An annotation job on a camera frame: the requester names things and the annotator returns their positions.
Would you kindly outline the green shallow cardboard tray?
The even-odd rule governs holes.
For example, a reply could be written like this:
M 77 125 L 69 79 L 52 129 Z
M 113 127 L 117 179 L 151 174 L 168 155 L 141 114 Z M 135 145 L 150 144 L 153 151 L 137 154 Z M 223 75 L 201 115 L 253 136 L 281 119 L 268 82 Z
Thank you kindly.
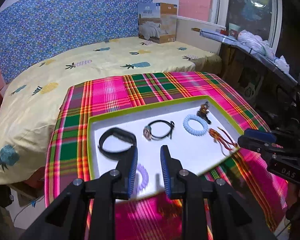
M 195 136 L 183 127 L 183 120 L 190 114 L 196 114 L 200 106 L 208 102 L 208 128 L 225 130 L 233 141 L 243 134 L 243 129 L 221 105 L 210 96 L 195 96 L 175 99 L 149 105 L 123 109 L 111 113 L 96 115 L 88 120 L 87 147 L 88 165 L 91 179 L 97 179 L 117 166 L 117 160 L 111 160 L 100 153 L 98 142 L 108 129 L 118 127 L 133 133 L 137 139 L 138 163 L 147 171 L 149 182 L 133 198 L 142 199 L 164 191 L 160 163 L 160 148 L 167 145 L 173 158 L 180 160 L 183 168 L 200 176 L 218 166 L 231 156 L 219 143 L 215 143 L 209 133 Z

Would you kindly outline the black fitness band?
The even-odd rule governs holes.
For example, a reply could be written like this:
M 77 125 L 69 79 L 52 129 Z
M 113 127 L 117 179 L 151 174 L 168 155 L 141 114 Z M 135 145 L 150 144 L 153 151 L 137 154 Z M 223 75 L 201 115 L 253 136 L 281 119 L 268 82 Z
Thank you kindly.
M 111 160 L 122 159 L 132 146 L 137 146 L 136 136 L 118 127 L 106 130 L 98 142 L 100 153 Z

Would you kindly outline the blue floral headboard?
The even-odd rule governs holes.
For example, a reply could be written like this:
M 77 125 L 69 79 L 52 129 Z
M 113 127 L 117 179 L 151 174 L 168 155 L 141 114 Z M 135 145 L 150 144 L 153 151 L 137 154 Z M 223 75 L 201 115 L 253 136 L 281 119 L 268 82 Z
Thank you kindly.
M 80 46 L 136 36 L 140 3 L 153 0 L 19 0 L 0 12 L 0 70 L 6 82 Z

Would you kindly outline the window frame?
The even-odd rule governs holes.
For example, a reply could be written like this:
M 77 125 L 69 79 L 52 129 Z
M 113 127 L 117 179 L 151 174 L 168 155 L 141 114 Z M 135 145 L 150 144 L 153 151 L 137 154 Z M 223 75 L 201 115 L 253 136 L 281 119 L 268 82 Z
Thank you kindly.
M 277 50 L 282 24 L 282 0 L 211 0 L 209 22 L 237 36 L 247 30 Z

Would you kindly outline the red knot tassel charm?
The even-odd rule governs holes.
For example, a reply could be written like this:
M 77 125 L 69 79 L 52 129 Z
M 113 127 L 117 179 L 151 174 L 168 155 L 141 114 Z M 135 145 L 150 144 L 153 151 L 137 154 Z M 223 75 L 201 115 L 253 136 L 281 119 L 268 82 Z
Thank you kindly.
M 224 149 L 229 151 L 229 154 L 236 153 L 239 150 L 238 143 L 234 142 L 225 130 L 221 129 L 220 127 L 217 127 L 217 129 L 218 130 L 210 128 L 209 135 L 213 138 L 215 143 L 219 143 L 222 154 L 226 156 L 223 151 Z

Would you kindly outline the yellow pineapple bed sheet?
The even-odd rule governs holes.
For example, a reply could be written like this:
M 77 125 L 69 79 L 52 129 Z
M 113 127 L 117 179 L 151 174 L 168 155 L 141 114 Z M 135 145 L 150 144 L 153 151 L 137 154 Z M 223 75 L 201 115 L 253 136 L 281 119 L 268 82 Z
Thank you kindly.
M 221 58 L 181 42 L 119 38 L 63 52 L 34 64 L 8 85 L 0 107 L 0 185 L 29 179 L 47 148 L 68 89 L 109 76 L 204 71 L 219 74 Z

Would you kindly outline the pink plaid tablecloth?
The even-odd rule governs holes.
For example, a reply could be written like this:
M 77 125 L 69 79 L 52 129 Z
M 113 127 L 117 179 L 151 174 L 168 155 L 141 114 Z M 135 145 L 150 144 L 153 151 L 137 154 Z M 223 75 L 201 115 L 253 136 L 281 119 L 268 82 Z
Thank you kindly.
M 45 203 L 49 205 L 74 179 L 89 180 L 87 125 L 91 116 L 151 103 L 207 95 L 242 129 L 268 130 L 254 109 L 214 74 L 154 73 L 106 77 L 69 86 L 47 151 Z M 204 175 L 223 178 L 257 209 L 270 230 L 280 234 L 286 219 L 287 182 L 266 170 L 261 157 L 239 151 Z M 182 205 L 165 194 L 118 204 L 117 239 L 178 239 Z

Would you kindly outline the white crumpled cloth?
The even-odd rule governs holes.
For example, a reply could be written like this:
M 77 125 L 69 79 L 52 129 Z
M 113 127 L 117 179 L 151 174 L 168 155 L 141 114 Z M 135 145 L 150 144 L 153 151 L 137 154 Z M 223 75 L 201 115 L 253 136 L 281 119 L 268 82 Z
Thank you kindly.
M 250 49 L 260 53 L 267 59 L 272 61 L 280 70 L 284 73 L 289 73 L 289 64 L 286 62 L 285 57 L 282 55 L 280 58 L 275 56 L 272 48 L 269 46 L 267 40 L 262 40 L 258 35 L 254 35 L 249 31 L 243 30 L 237 36 L 238 42 L 242 45 L 249 47 Z

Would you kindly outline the bedding set cardboard box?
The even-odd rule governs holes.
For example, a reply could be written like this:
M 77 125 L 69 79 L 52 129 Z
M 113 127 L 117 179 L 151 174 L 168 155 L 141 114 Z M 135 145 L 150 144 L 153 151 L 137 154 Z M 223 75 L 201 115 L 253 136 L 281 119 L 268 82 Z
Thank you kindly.
M 170 3 L 139 3 L 139 38 L 158 44 L 174 42 L 178 6 Z

